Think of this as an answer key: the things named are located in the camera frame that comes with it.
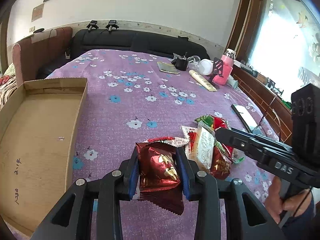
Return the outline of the person's right hand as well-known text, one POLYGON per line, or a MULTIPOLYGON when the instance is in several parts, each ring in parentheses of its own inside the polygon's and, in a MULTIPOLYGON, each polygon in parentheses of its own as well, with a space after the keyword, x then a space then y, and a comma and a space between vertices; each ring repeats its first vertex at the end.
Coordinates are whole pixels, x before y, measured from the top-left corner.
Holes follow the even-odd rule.
POLYGON ((291 213, 292 217, 302 215, 312 201, 310 190, 303 190, 299 194, 287 200, 280 198, 281 179, 274 177, 271 186, 268 188, 268 197, 265 200, 265 207, 274 221, 280 223, 280 214, 283 211, 291 213))

